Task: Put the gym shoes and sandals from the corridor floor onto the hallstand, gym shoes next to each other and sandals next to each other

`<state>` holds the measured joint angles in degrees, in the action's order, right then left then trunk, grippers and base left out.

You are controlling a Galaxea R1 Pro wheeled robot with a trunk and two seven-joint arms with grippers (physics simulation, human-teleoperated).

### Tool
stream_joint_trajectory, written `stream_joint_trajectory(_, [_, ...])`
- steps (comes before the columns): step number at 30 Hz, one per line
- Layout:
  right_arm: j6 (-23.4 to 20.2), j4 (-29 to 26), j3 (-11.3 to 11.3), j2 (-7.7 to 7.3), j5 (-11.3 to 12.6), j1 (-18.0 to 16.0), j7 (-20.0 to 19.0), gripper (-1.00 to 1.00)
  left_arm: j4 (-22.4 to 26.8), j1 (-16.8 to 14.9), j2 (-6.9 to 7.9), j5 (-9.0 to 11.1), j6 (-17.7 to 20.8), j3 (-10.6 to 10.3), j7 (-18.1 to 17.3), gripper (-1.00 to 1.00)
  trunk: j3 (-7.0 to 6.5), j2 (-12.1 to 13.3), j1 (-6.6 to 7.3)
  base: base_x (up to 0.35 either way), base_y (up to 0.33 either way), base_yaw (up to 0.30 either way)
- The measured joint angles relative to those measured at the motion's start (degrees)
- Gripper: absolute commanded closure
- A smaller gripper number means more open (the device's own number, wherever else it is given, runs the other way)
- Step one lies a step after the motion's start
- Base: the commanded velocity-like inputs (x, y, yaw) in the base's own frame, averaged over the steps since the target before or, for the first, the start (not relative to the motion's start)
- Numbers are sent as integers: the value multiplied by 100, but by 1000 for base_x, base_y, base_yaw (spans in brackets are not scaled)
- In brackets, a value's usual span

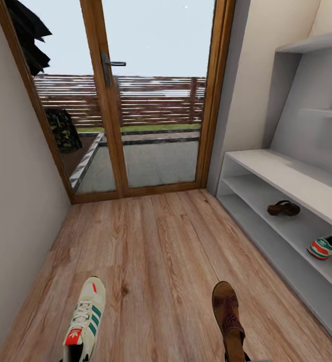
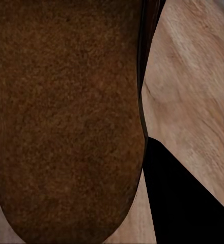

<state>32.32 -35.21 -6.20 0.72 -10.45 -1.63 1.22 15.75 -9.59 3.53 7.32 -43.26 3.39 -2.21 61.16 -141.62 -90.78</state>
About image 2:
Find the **sandal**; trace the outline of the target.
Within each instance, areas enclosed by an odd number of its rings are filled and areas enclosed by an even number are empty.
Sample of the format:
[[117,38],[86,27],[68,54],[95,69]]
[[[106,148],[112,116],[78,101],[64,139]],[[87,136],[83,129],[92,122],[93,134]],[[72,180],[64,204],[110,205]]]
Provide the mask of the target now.
[[134,201],[166,0],[0,0],[0,206],[26,244],[101,244]]

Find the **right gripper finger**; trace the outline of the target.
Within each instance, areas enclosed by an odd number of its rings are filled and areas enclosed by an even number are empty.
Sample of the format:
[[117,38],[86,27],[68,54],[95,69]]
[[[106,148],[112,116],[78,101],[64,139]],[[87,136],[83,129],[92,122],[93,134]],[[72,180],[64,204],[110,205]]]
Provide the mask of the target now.
[[224,244],[224,206],[151,137],[143,170],[157,244]]

